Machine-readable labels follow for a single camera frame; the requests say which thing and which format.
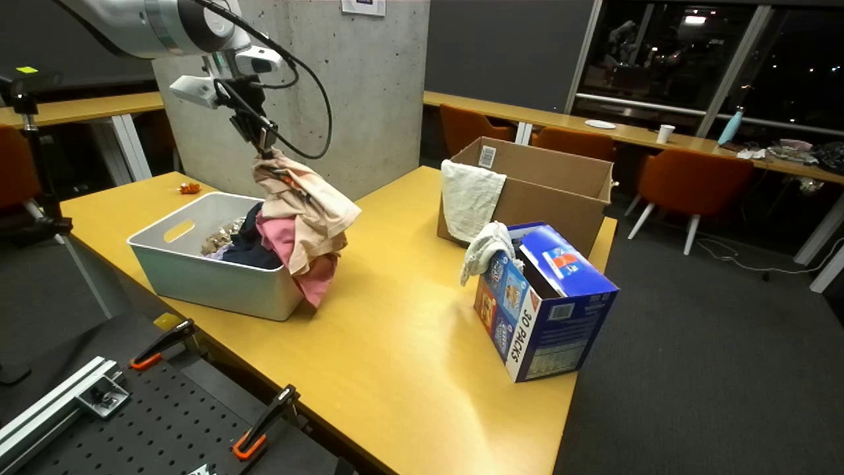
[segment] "window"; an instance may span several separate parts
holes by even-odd
[[[791,128],[844,128],[844,11],[775,11],[724,102]]]
[[[609,3],[581,93],[707,109],[755,6]]]

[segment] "blue box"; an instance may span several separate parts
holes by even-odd
[[[510,230],[517,259],[497,253],[477,279],[476,312],[515,383],[575,373],[589,357],[618,286],[555,226]]]

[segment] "pink cloth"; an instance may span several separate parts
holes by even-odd
[[[291,255],[295,249],[295,216],[261,216],[255,220],[255,226],[261,233],[261,245],[271,249],[282,264],[291,268]],[[337,253],[323,253],[312,259],[308,268],[303,275],[292,275],[298,283],[303,297],[316,309],[335,278],[337,268]]]
[[[266,191],[261,216],[295,216],[292,275],[308,275],[315,259],[346,249],[344,233],[361,208],[315,169],[275,151],[275,159],[255,163],[253,177]]]

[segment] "cloth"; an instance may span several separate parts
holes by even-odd
[[[261,210],[261,202],[255,202],[245,214],[238,234],[233,234],[233,245],[225,249],[221,260],[234,260],[234,264],[261,267],[261,268],[282,267],[282,259],[269,245],[261,243],[259,210]]]
[[[441,177],[448,234],[469,243],[494,220],[506,175],[445,159]]]
[[[459,272],[459,283],[464,286],[472,275],[484,275],[497,253],[506,253],[515,259],[515,245],[510,239],[510,230],[502,222],[489,222],[464,253],[464,267]]]
[[[292,255],[295,249],[295,220],[292,216],[259,216],[255,230],[261,233],[261,243],[275,251],[286,264]],[[316,255],[308,264],[307,275],[292,275],[298,283],[303,297],[316,309],[335,278],[337,268],[337,253]]]
[[[275,159],[261,160],[253,177],[266,191],[261,216],[295,220],[295,243],[288,260],[291,275],[308,275],[315,259],[346,249],[344,233],[361,208],[315,169],[275,151]]]

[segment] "cable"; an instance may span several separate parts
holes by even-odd
[[[757,272],[757,275],[795,275],[797,278],[797,275],[821,272],[837,255],[837,251],[842,249],[844,238],[838,238],[830,245],[830,251],[811,268],[751,267],[751,264],[739,260],[739,251],[737,249],[732,249],[725,243],[718,243],[718,239],[713,239],[713,243],[729,251],[725,255],[718,255],[710,245],[700,243],[700,249],[705,249],[714,260],[729,260],[729,264],[734,264],[739,268]]]
[[[291,89],[291,86],[295,86],[295,81],[298,81],[298,68],[295,68],[295,63],[291,66],[291,70],[292,70],[292,78],[291,78],[291,81],[279,81],[279,85],[255,85],[255,86],[261,86],[261,89]]]
[[[249,31],[252,36],[255,36],[259,41],[265,41],[266,48],[271,48],[275,53],[279,53],[288,63],[292,63],[292,70],[295,70],[295,66],[307,68],[307,73],[315,78],[315,85],[320,86],[320,96],[323,96],[323,99],[325,99],[327,128],[325,128],[325,146],[323,146],[323,151],[320,151],[320,152],[307,152],[307,151],[295,147],[288,136],[282,136],[278,128],[271,128],[271,131],[275,131],[275,136],[279,136],[292,152],[298,152],[298,155],[303,155],[303,159],[315,159],[315,160],[323,159],[323,155],[327,152],[327,147],[332,146],[335,114],[332,114],[332,102],[331,102],[331,97],[327,97],[327,93],[325,93],[325,85],[323,85],[323,78],[315,73],[315,68],[312,68],[307,61],[295,59],[295,56],[292,56],[291,51],[286,51],[282,44],[278,44],[275,39],[269,39],[266,35],[261,35],[259,30],[253,30],[245,18],[241,18],[241,15],[234,15],[233,11],[217,6],[213,0],[195,0],[195,3],[204,6],[204,8],[208,8],[208,11],[213,11],[217,15],[221,15],[221,18],[226,18],[226,22],[233,22],[234,27],[241,27],[244,31]]]

